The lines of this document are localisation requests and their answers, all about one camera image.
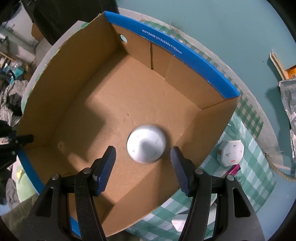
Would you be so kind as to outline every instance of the cardboard wall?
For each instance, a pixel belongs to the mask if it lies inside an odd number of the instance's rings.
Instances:
[[[223,99],[169,52],[101,15],[51,59],[28,99],[18,135],[34,135],[26,153],[43,183],[54,173],[67,176],[91,166],[115,146],[117,160],[106,191],[95,199],[109,236],[177,191],[169,149],[178,145],[198,167],[237,101]],[[167,138],[165,154],[150,165],[136,163],[126,151],[130,132],[145,123],[159,126]],[[70,200],[75,217],[74,197]]]
[[[74,36],[50,60],[30,93],[18,128],[18,135],[34,135],[35,141],[29,146],[49,141],[75,96],[118,49],[112,28],[104,16]]]

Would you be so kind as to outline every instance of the clutter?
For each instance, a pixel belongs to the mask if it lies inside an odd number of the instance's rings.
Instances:
[[[21,119],[21,101],[28,81],[16,80],[0,92],[0,120],[15,127]]]
[[[296,121],[295,121],[295,100],[296,100],[296,92],[295,92],[295,87],[296,87],[296,65],[289,69],[284,69],[281,62],[277,58],[276,54],[274,52],[271,52],[269,55],[270,59],[272,60],[273,64],[275,65],[276,69],[278,70],[282,80],[279,82],[279,87],[280,87],[280,92],[281,92],[281,100],[284,106],[284,109],[286,111],[286,114],[289,119],[290,123],[290,140],[291,140],[291,148],[292,148],[292,165],[295,164],[296,162]],[[266,159],[272,168],[272,170],[277,173],[280,177],[287,181],[296,181],[296,177],[287,175],[276,165],[274,165],[272,159],[276,156],[280,156],[281,152],[284,150],[280,151],[275,151],[275,152],[266,152],[265,156]]]
[[[9,39],[7,36],[5,36],[4,39],[0,38],[0,54],[7,57],[7,58],[10,58],[5,54],[8,52],[9,52]]]
[[[218,161],[225,167],[236,165],[244,155],[241,140],[222,141],[217,152]]]
[[[128,137],[126,149],[130,157],[142,164],[157,161],[166,148],[165,135],[153,125],[141,125]]]
[[[168,153],[150,165],[130,158],[132,130],[160,127],[168,148],[180,146],[199,166],[225,129],[239,93],[197,53],[143,23],[105,12],[80,28],[63,36],[67,40],[30,80],[17,134],[32,134],[35,141],[20,160],[40,192],[53,173],[74,175],[113,145],[118,161],[106,191],[94,198],[109,236],[178,190]],[[79,71],[65,71],[73,69],[73,54],[80,57]],[[69,202],[76,219],[72,195]]]
[[[11,177],[11,172],[7,169],[0,171],[0,205],[6,205],[6,184]]]
[[[32,135],[16,136],[16,131],[6,121],[0,120],[0,171],[11,170],[12,164],[17,160],[20,146],[33,142]]]

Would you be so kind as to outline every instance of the black fabric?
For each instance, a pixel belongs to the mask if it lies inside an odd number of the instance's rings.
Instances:
[[[6,184],[11,178],[11,171],[4,169],[0,172],[0,205],[6,205]]]
[[[20,81],[25,80],[24,74],[19,75],[17,77],[17,80],[20,80]]]
[[[0,241],[19,241],[0,217]]]
[[[22,97],[19,94],[10,95],[8,102],[6,103],[7,108],[12,110],[15,116],[22,116]]]
[[[19,8],[19,0],[0,0],[0,25],[9,21]]]
[[[11,178],[8,179],[6,184],[6,201],[10,209],[20,204],[20,200],[17,196],[17,186]]]
[[[115,0],[22,0],[22,3],[51,45],[78,20],[91,22],[104,11],[118,12]]]
[[[2,69],[0,69],[0,79],[2,80],[0,91],[5,90],[6,87],[9,85],[11,78],[7,76],[7,74]]]

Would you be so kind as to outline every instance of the green checkered tablecloth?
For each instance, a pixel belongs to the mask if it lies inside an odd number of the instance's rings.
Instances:
[[[244,156],[240,162],[241,169],[235,175],[250,200],[254,210],[263,206],[273,191],[276,181],[257,142],[243,125],[240,117],[233,114],[223,134],[202,163],[201,168],[214,176],[223,176],[230,167],[225,168],[217,160],[217,149],[224,140],[240,139],[244,145]],[[191,198],[185,196],[179,189],[164,204],[141,219],[127,231],[144,240],[177,241],[180,232],[173,227],[172,218],[190,208]],[[212,236],[214,224],[210,224],[206,231],[206,238]]]

